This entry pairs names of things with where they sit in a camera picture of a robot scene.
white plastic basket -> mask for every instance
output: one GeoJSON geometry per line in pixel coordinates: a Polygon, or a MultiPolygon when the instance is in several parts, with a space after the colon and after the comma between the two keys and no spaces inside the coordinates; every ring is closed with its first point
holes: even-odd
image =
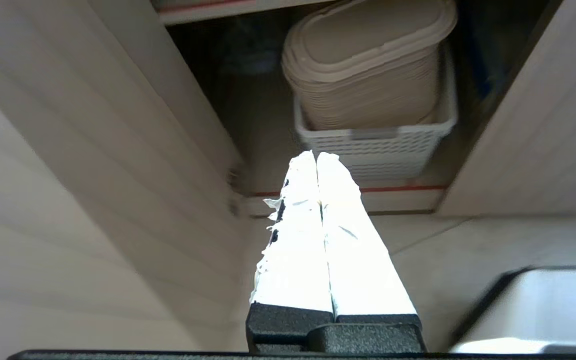
{"type": "Polygon", "coordinates": [[[450,51],[445,48],[443,93],[432,123],[379,129],[308,130],[297,96],[294,98],[295,129],[301,141],[315,153],[339,155],[354,180],[405,179],[418,176],[439,141],[457,123],[457,89],[450,51]]]}

container lid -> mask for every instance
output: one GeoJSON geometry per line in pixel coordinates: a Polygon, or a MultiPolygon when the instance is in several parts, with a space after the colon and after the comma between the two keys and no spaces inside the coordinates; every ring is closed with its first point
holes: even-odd
{"type": "Polygon", "coordinates": [[[453,0],[350,0],[317,11],[286,39],[288,68],[336,82],[443,40],[457,23],[453,0]]]}

red edge strip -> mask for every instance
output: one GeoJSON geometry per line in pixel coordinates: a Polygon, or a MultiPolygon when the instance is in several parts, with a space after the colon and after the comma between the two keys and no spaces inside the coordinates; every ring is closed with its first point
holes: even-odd
{"type": "Polygon", "coordinates": [[[197,5],[177,5],[177,6],[169,6],[169,7],[162,7],[157,9],[157,13],[159,14],[166,14],[172,12],[182,12],[184,10],[192,10],[192,9],[201,9],[201,8],[214,8],[214,7],[223,7],[225,5],[233,5],[238,3],[254,3],[255,0],[226,0],[221,2],[209,2],[207,4],[197,4],[197,5]]]}
{"type": "MultiPolygon", "coordinates": [[[[429,186],[395,186],[395,187],[364,187],[362,193],[374,192],[410,192],[410,191],[443,191],[448,189],[446,185],[429,185],[429,186]]],[[[263,191],[254,193],[253,196],[279,196],[279,191],[263,191]]]]}

cabinet door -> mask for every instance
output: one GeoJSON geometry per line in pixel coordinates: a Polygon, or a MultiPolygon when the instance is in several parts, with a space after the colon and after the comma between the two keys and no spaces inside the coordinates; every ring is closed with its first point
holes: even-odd
{"type": "Polygon", "coordinates": [[[576,214],[576,0],[564,0],[439,206],[576,214]]]}
{"type": "Polygon", "coordinates": [[[241,161],[148,1],[0,1],[0,359],[221,350],[241,161]]]}

beige plastic container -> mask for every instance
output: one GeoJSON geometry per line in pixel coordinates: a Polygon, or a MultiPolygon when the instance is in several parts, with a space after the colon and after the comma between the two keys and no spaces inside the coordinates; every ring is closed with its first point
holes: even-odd
{"type": "Polygon", "coordinates": [[[456,22],[453,0],[340,2],[290,30],[283,71],[314,130],[415,125],[437,102],[437,46],[456,22]]]}

